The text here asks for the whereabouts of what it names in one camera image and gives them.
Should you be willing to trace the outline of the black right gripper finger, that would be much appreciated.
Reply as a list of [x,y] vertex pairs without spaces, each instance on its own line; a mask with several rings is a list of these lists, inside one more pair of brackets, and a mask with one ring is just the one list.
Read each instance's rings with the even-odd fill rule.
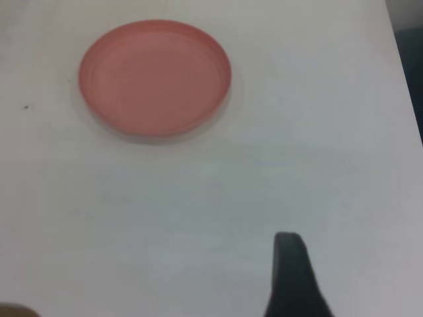
[[315,277],[307,247],[294,232],[274,237],[272,286],[265,316],[332,316]]

